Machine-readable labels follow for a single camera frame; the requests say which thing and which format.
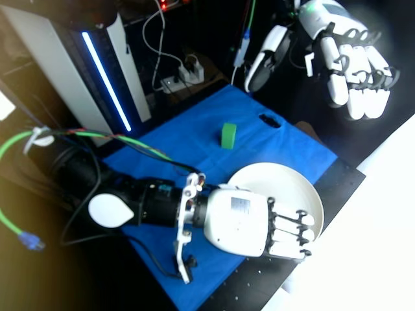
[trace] blue tablecloth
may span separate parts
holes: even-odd
[[[274,118],[281,127],[265,124],[259,118],[261,114]],[[233,150],[220,147],[225,122],[237,125]],[[326,147],[232,86],[221,89],[140,140],[162,150],[175,161],[199,168],[206,174],[206,182],[213,185],[227,182],[242,167],[258,162],[287,165],[315,183],[337,158]],[[178,187],[185,183],[185,177],[171,165],[140,155],[130,148],[121,149],[105,161],[112,168],[136,178],[171,179]],[[141,225],[124,226],[123,231],[142,240],[163,267],[174,272],[174,228]],[[192,232],[193,239],[186,245],[184,257],[192,254],[198,266],[192,269],[194,281],[188,285],[162,275],[141,247],[133,243],[179,310],[196,310],[243,261],[241,256],[213,247],[201,229]]]

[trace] white light bar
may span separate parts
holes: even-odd
[[[5,120],[15,108],[16,106],[0,91],[0,121]]]
[[[128,120],[125,116],[125,113],[124,113],[124,111],[123,111],[123,109],[122,109],[122,107],[121,107],[121,105],[118,101],[117,95],[115,95],[115,92],[112,88],[112,85],[111,85],[110,81],[108,80],[108,77],[105,73],[104,67],[102,66],[101,61],[99,60],[97,51],[95,50],[95,48],[92,44],[92,41],[91,41],[91,38],[89,37],[89,34],[87,32],[83,32],[82,37],[84,38],[84,41],[86,43],[86,46],[88,47],[89,53],[91,54],[92,59],[93,59],[95,65],[97,66],[97,69],[98,69],[99,74],[101,75],[102,81],[104,81],[104,84],[105,84],[105,86],[106,86],[106,88],[107,88],[107,90],[108,90],[108,92],[111,96],[111,99],[112,99],[112,101],[115,105],[115,108],[117,108],[118,114],[120,115],[121,120],[123,120],[125,128],[127,129],[127,131],[130,132],[131,131],[130,123],[128,122]]]

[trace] round plate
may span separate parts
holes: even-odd
[[[240,169],[228,184],[272,196],[276,202],[295,211],[307,211],[315,220],[311,228],[315,237],[320,236],[324,223],[323,204],[316,189],[299,172],[276,163],[256,163]]]

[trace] robotic arm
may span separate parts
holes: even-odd
[[[49,142],[35,142],[28,156],[74,197],[83,198],[97,179],[91,156],[67,141]],[[192,281],[192,262],[183,259],[182,250],[191,242],[192,232],[185,224],[204,228],[214,246],[237,255],[303,260],[311,254],[304,244],[315,238],[310,229],[314,218],[274,198],[229,185],[206,192],[202,173],[190,173],[180,189],[172,181],[134,179],[104,163],[99,166],[101,184],[80,216],[106,229],[143,223],[176,227],[175,259],[186,284]]]
[[[369,32],[334,0],[311,0],[297,4],[296,9],[301,31],[310,42],[305,48],[312,50],[305,56],[307,76],[321,76],[331,106],[347,104],[352,119],[380,117],[390,89],[399,79],[399,71],[390,67],[374,47],[381,34]],[[268,80],[288,51],[290,34],[282,26],[275,26],[268,34],[245,81],[247,92],[257,91]]]

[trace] white power adapter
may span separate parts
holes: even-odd
[[[188,71],[184,66],[179,66],[179,81],[174,81],[174,76],[170,76],[161,81],[163,92],[166,94],[177,92],[195,84],[200,84],[205,80],[205,71],[200,62],[196,59],[192,71]]]

